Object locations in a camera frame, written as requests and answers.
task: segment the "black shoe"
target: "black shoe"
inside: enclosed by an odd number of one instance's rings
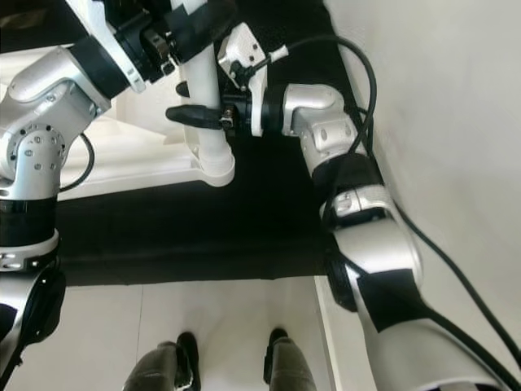
[[[266,355],[264,357],[264,382],[269,384],[271,381],[271,371],[273,370],[274,364],[274,344],[279,338],[287,338],[287,332],[283,328],[275,328],[271,334],[269,334],[269,343],[266,348]]]
[[[177,338],[177,346],[179,349],[177,358],[186,360],[185,366],[190,368],[193,380],[188,391],[201,390],[201,378],[199,377],[199,350],[197,348],[197,340],[191,332],[183,332]]]

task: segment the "white wall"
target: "white wall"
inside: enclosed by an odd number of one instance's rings
[[[374,65],[377,153],[396,197],[521,343],[521,2],[328,4]],[[346,58],[366,98],[366,76]],[[423,259],[426,298],[519,374],[457,280],[426,249]],[[374,389],[356,317],[323,280],[321,292],[342,389]]]

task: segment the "white pipe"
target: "white pipe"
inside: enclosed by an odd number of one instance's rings
[[[172,8],[184,5],[188,14],[207,0],[170,0]],[[219,108],[221,97],[217,81],[217,70],[213,45],[183,64],[190,101],[208,108]],[[229,174],[234,168],[234,157],[226,142],[223,131],[196,128],[199,138],[199,161],[203,171],[212,176]]]

